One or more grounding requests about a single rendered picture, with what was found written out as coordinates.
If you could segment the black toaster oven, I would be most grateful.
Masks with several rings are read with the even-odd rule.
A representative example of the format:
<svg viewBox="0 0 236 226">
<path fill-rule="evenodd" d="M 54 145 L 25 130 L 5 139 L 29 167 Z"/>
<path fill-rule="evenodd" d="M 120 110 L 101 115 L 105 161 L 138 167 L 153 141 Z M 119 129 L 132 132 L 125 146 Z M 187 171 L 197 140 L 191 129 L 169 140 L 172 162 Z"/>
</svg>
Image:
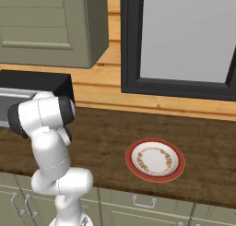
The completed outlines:
<svg viewBox="0 0 236 226">
<path fill-rule="evenodd" d="M 29 101 L 36 92 L 42 91 L 75 101 L 69 74 L 0 70 L 0 127 L 9 127 L 7 110 L 11 105 Z"/>
</svg>

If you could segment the olive green base cupboard door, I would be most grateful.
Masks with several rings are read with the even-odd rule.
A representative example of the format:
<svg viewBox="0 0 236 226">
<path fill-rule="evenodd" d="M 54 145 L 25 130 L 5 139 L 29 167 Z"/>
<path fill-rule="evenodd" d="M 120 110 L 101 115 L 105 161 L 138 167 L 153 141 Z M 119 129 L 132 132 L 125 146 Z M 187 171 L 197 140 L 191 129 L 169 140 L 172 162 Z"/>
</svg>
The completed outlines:
<svg viewBox="0 0 236 226">
<path fill-rule="evenodd" d="M 55 196 L 46 196 L 34 193 L 31 189 L 31 178 L 28 176 L 17 175 L 16 178 L 23 195 L 31 195 L 29 207 L 32 211 L 38 212 L 38 216 L 34 220 L 36 225 L 49 226 L 57 215 L 54 204 Z M 82 196 L 80 202 L 83 211 L 92 220 L 93 226 L 102 226 L 98 188 L 92 187 L 88 194 Z"/>
<path fill-rule="evenodd" d="M 0 226 L 25 226 L 11 205 L 12 193 L 18 194 L 15 205 L 18 208 L 18 183 L 11 173 L 0 172 Z"/>
</svg>

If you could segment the black framed window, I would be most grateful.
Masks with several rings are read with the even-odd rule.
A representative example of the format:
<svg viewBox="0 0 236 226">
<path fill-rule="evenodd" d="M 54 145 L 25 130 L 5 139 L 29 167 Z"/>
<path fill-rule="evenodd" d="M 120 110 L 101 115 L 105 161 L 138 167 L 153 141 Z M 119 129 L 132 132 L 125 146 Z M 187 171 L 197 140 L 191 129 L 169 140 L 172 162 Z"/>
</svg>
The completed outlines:
<svg viewBox="0 0 236 226">
<path fill-rule="evenodd" d="M 223 83 L 140 76 L 144 0 L 120 0 L 121 92 L 131 94 L 236 101 L 236 47 Z"/>
</svg>

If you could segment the red rimmed patterned plate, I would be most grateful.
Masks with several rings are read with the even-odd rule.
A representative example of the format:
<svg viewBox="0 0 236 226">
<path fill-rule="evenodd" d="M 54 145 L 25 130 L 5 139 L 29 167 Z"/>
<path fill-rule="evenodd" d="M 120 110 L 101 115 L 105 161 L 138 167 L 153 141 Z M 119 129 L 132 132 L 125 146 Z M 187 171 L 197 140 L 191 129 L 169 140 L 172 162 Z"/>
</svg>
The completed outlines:
<svg viewBox="0 0 236 226">
<path fill-rule="evenodd" d="M 145 138 L 131 144 L 125 153 L 128 169 L 137 177 L 151 183 L 168 183 L 184 170 L 182 152 L 172 143 Z"/>
</svg>

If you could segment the olive green drawer front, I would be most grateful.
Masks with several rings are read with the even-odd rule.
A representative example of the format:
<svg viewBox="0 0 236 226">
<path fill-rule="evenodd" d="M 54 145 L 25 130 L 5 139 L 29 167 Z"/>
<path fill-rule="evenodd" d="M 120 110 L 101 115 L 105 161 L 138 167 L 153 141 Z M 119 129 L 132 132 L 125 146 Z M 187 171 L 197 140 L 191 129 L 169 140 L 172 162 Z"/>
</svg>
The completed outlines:
<svg viewBox="0 0 236 226">
<path fill-rule="evenodd" d="M 195 203 L 188 226 L 236 226 L 236 207 Z"/>
<path fill-rule="evenodd" d="M 103 226 L 187 226 L 193 203 L 105 188 L 99 189 Z M 138 208 L 133 195 L 156 198 L 154 208 Z"/>
</svg>

